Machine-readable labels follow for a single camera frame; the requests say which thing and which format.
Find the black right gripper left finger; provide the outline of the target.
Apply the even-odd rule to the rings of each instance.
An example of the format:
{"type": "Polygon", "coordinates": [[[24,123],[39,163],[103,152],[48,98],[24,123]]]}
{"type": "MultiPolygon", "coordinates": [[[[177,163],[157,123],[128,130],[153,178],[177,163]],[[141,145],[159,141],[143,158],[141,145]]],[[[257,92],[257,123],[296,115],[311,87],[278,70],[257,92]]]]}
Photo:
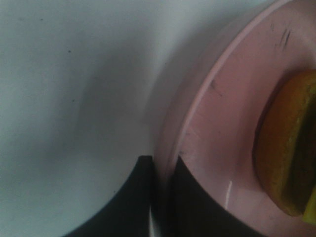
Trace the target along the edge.
{"type": "Polygon", "coordinates": [[[139,156],[117,194],[68,237],[148,237],[154,179],[151,156],[139,156]]]}

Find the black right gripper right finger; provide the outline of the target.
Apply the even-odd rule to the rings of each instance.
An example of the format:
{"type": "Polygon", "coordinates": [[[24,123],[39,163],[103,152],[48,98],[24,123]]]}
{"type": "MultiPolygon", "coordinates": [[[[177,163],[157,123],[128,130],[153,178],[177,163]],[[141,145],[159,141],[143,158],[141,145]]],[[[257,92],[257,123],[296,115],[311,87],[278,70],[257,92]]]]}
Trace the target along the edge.
{"type": "Polygon", "coordinates": [[[221,207],[197,182],[181,157],[170,182],[168,233],[171,237],[261,237],[221,207]]]}

